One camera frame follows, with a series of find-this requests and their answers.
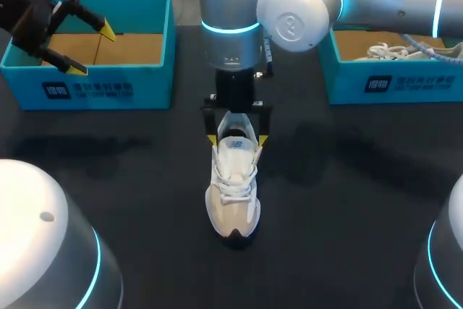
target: table surface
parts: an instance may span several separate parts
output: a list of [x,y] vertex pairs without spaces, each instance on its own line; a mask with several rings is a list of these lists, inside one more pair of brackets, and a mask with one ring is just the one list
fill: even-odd
[[81,207],[119,261],[126,308],[413,308],[418,250],[463,171],[463,106],[330,106],[316,52],[274,62],[246,250],[224,247],[205,212],[199,27],[178,29],[169,111],[25,113],[1,80],[0,156],[46,170]]

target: white sneaker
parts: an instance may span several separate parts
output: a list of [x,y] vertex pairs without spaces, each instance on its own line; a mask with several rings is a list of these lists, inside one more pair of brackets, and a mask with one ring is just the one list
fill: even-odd
[[241,241],[254,232],[260,218],[255,175],[262,147],[246,114],[227,112],[217,134],[205,205],[216,232]]
[[[371,46],[368,49],[367,56],[356,61],[393,61],[393,60],[408,60],[408,59],[430,59],[429,56],[421,51],[418,51],[415,47],[405,46],[392,46],[388,47],[386,43],[380,43],[381,45]],[[435,52],[439,49],[432,48],[429,46],[430,52]]]

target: open box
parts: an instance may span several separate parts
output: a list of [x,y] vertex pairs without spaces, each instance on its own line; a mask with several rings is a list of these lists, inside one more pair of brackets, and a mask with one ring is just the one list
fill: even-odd
[[[463,101],[463,66],[434,59],[353,61],[366,56],[368,47],[378,42],[389,46],[409,44],[399,42],[400,37],[393,33],[349,32],[342,28],[331,30],[318,45],[331,104]],[[396,37],[389,36],[387,41],[380,36],[385,34]],[[445,47],[441,39],[415,40]]]
[[66,18],[49,47],[86,65],[88,76],[63,74],[10,42],[0,68],[21,108],[169,108],[176,43],[171,0],[80,1],[106,17],[116,42],[76,17]]

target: cable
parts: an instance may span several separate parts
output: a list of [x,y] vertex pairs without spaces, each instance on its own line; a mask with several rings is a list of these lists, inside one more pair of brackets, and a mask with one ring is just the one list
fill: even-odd
[[439,61],[446,62],[446,63],[449,63],[449,64],[463,65],[463,59],[461,59],[461,58],[451,58],[451,57],[443,56],[442,54],[436,54],[434,52],[430,52],[428,50],[429,47],[426,47],[426,46],[422,45],[421,43],[418,43],[410,35],[401,34],[400,36],[406,42],[410,43],[413,47],[415,47],[418,51],[423,52],[426,56],[428,56],[431,59],[437,59]]

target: shoe sole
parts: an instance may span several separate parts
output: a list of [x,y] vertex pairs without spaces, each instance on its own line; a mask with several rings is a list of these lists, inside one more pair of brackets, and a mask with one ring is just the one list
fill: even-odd
[[[209,220],[211,221],[212,227],[214,228],[216,233],[219,235],[219,237],[224,238],[225,240],[228,239],[228,238],[233,238],[233,239],[236,238],[235,236],[233,236],[233,232],[229,236],[224,236],[218,231],[218,228],[214,224],[214,221],[213,221],[213,219],[211,217],[212,216],[212,214],[211,214],[211,206],[209,204],[209,202],[211,201],[209,199],[210,194],[211,194],[211,187],[208,187],[208,189],[205,191],[205,208],[208,211],[208,217],[209,217]],[[257,211],[256,211],[256,217],[255,217],[255,220],[254,220],[254,226],[252,226],[251,231],[247,235],[242,235],[242,238],[245,238],[245,239],[251,238],[252,233],[254,233],[255,229],[257,228],[257,226],[259,224],[260,201],[257,198],[255,199],[255,207],[256,207]]]

